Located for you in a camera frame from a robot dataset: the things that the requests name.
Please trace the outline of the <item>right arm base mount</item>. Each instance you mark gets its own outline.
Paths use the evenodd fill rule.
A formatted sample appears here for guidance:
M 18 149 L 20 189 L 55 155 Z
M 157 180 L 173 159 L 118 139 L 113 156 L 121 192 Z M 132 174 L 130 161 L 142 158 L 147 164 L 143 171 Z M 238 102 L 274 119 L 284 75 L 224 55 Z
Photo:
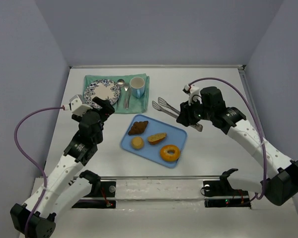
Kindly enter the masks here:
M 227 178 L 236 171 L 238 171 L 238 169 L 230 169 L 224 171 L 218 180 L 207 180 L 203 182 L 200 193 L 205 198 L 204 205 L 206 208 L 251 208 L 248 191 L 233 189 L 227 180 Z

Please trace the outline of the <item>small round bun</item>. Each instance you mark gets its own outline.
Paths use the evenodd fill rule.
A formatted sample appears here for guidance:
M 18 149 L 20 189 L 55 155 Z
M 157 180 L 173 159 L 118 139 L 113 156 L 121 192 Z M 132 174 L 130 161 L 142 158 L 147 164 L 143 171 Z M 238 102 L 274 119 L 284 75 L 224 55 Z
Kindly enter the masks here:
M 131 147 L 133 149 L 136 149 L 136 150 L 142 149 L 144 145 L 145 145 L 144 140 L 139 136 L 133 137 L 131 140 Z

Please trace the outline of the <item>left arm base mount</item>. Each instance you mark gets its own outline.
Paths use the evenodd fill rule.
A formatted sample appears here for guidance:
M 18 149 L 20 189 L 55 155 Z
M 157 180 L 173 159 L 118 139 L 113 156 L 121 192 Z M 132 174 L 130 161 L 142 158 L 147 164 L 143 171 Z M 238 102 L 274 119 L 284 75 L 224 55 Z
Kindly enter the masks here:
M 101 181 L 93 185 L 90 192 L 76 202 L 72 208 L 77 209 L 115 209 L 116 182 Z

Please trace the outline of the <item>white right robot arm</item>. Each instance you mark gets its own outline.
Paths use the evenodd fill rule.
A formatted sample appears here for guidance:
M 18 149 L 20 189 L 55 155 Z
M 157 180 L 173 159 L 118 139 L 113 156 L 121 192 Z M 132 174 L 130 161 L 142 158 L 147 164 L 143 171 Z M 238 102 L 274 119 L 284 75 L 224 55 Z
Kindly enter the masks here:
M 271 203 L 283 205 L 298 193 L 298 160 L 281 153 L 261 132 L 257 131 L 246 116 L 235 107 L 227 107 L 217 87 L 199 89 L 185 85 L 189 96 L 181 103 L 176 121 L 185 126 L 197 125 L 207 120 L 229 138 L 241 145 L 263 168 L 263 176 L 244 176 L 238 169 L 230 169 L 220 176 L 225 189 L 246 190 L 264 195 Z

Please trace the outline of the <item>sliced baguette bread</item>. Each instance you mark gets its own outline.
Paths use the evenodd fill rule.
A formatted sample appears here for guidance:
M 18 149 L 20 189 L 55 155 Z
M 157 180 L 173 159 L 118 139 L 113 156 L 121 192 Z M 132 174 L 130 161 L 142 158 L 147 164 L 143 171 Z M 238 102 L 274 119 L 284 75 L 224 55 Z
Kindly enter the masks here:
M 167 137 L 167 133 L 157 133 L 154 135 L 151 135 L 147 138 L 147 141 L 150 145 L 156 145 L 159 144 L 161 141 L 163 141 Z

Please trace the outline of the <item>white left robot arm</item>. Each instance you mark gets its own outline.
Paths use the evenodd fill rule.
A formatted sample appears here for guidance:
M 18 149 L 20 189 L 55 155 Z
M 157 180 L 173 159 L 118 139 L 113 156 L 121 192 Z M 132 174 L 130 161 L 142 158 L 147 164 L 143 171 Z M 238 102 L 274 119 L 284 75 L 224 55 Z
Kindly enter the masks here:
M 49 238 L 56 227 L 55 219 L 87 195 L 92 187 L 100 186 L 100 177 L 84 171 L 69 185 L 71 179 L 89 162 L 103 141 L 105 121 L 115 112 L 109 100 L 99 97 L 93 102 L 95 109 L 75 95 L 69 104 L 57 110 L 69 110 L 72 119 L 78 122 L 78 131 L 65 148 L 58 164 L 50 175 L 42 174 L 43 183 L 23 204 L 14 204 L 10 210 L 13 225 L 27 238 Z

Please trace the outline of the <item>metal tongs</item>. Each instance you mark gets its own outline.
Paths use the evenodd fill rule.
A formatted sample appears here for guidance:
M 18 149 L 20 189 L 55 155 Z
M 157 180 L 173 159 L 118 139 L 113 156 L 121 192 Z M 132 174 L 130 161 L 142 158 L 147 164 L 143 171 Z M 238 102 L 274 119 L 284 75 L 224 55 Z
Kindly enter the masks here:
M 180 111 L 178 109 L 174 108 L 172 105 L 170 105 L 162 97 L 158 97 L 157 102 L 152 100 L 151 105 L 155 110 L 157 110 L 159 112 L 163 112 L 175 119 L 177 119 L 178 116 L 180 115 Z

